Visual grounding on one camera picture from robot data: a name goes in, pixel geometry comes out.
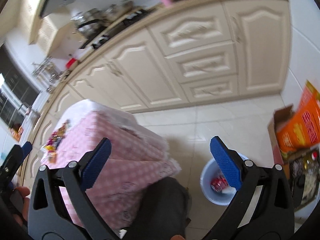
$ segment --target countertop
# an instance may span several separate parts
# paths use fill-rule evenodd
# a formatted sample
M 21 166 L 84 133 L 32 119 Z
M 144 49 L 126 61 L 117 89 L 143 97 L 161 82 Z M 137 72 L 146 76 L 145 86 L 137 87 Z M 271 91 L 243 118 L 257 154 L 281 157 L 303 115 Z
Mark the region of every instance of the countertop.
M 141 19 L 140 21 L 136 22 L 135 24 L 131 25 L 130 27 L 126 28 L 119 34 L 117 34 L 115 37 L 113 37 L 110 41 L 106 42 L 103 44 L 100 48 L 98 48 L 96 51 L 94 51 L 90 56 L 88 56 L 81 64 L 79 64 L 73 71 L 72 73 L 63 81 L 60 82 L 57 87 L 54 89 L 53 93 L 49 96 L 47 99 L 46 103 L 44 104 L 44 107 L 41 111 L 41 116 L 39 120 L 36 122 L 34 125 L 33 129 L 31 129 L 29 135 L 28 135 L 28 141 L 33 143 L 36 134 L 38 132 L 38 129 L 40 125 L 42 124 L 47 112 L 49 111 L 52 103 L 55 101 L 57 96 L 60 94 L 62 89 L 65 87 L 65 85 L 73 78 L 75 77 L 82 69 L 84 69 L 90 62 L 92 62 L 95 58 L 100 56 L 102 53 L 106 52 L 109 48 L 113 47 L 120 41 L 124 40 L 125 38 L 131 36 L 132 34 L 136 33 L 137 31 L 155 23 L 160 20 L 163 20 L 164 18 L 177 14 L 180 11 L 184 11 L 193 7 L 197 7 L 200 5 L 208 4 L 208 3 L 214 3 L 214 2 L 222 2 L 226 0 L 181 0 L 176 3 L 174 3 L 170 7 L 166 8 L 160 8 L 157 11 L 151 13 L 150 15 L 146 16 L 145 18 Z M 22 184 L 23 179 L 24 179 L 24 171 L 26 168 L 26 163 L 28 159 L 23 163 L 22 166 L 22 176 L 20 180 L 20 184 Z

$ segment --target cream cabinet door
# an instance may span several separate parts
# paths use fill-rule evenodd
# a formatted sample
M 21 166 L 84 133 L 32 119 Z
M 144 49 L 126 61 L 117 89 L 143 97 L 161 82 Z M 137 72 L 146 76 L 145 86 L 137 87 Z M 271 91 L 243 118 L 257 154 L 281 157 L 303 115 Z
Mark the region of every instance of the cream cabinet door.
M 187 103 L 182 88 L 146 29 L 107 52 L 110 72 L 125 80 L 147 107 Z
M 213 101 L 238 96 L 237 76 L 211 78 L 182 85 L 190 102 Z
M 170 56 L 167 60 L 179 83 L 237 73 L 232 41 L 223 41 Z
M 23 186 L 27 187 L 32 191 L 33 183 L 35 182 L 36 175 L 39 167 L 41 166 L 41 158 L 43 153 L 41 150 L 33 148 L 28 156 L 27 165 L 23 177 Z
M 92 62 L 70 84 L 84 98 L 106 106 L 123 111 L 147 108 L 124 78 L 113 72 L 111 64 L 104 57 Z
M 291 44 L 288 2 L 236 0 L 225 6 L 236 39 L 240 95 L 281 91 Z
M 74 91 L 68 84 L 61 91 L 58 97 L 53 102 L 49 113 L 55 118 L 60 119 L 63 113 L 73 104 L 83 100 L 76 91 Z
M 40 161 L 43 156 L 40 148 L 47 143 L 50 135 L 54 131 L 54 127 L 57 125 L 58 120 L 52 115 L 47 114 L 39 127 L 35 140 L 33 141 L 33 149 L 28 156 L 27 165 L 24 172 L 23 185 L 32 189 L 33 182 L 40 167 Z
M 35 140 L 32 146 L 40 149 L 49 139 L 50 135 L 53 133 L 54 127 L 57 125 L 58 119 L 53 117 L 51 114 L 47 114 L 40 125 L 40 128 L 36 134 Z
M 165 55 L 231 39 L 221 3 L 196 7 L 149 27 Z

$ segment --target white bucket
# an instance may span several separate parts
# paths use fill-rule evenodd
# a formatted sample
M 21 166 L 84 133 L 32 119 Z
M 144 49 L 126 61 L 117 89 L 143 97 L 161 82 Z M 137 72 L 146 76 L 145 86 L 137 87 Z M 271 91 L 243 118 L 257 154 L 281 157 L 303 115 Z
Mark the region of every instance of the white bucket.
M 248 158 L 242 154 L 240 154 L 240 157 L 243 160 L 248 160 Z M 233 193 L 231 194 L 224 194 L 224 193 L 219 193 L 215 192 L 211 185 L 210 182 L 213 178 L 217 177 L 220 169 L 219 166 L 214 158 L 212 158 L 203 168 L 201 177 L 200 177 L 200 186 L 202 189 L 203 194 L 205 197 L 211 201 L 212 203 L 215 203 L 220 206 L 228 206 L 233 199 L 234 195 Z

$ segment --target person's leg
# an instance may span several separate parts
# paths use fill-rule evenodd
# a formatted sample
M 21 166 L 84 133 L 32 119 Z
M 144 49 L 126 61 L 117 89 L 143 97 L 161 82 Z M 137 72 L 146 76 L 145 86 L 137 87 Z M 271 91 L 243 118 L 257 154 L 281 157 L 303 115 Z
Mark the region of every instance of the person's leg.
M 188 192 L 174 178 L 164 178 L 148 187 L 136 219 L 123 240 L 170 240 L 185 237 Z

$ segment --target metal screw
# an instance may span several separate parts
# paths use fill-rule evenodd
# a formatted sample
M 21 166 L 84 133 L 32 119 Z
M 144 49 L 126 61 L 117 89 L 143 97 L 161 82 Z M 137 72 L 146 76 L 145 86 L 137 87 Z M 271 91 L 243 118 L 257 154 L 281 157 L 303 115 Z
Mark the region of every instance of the metal screw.
M 72 161 L 72 162 L 69 162 L 68 167 L 69 167 L 69 168 L 74 168 L 74 167 L 77 166 L 77 164 L 78 164 L 77 162 Z
M 40 168 L 39 168 L 39 171 L 44 171 L 46 168 L 47 168 L 46 165 L 41 165 Z
M 276 169 L 277 169 L 278 171 L 281 171 L 281 170 L 282 170 L 282 166 L 281 166 L 280 164 L 276 164 Z
M 252 167 L 252 166 L 253 166 L 253 162 L 250 161 L 250 160 L 246 160 L 246 161 L 244 162 L 244 164 L 245 164 L 246 166 L 248 166 L 248 167 Z

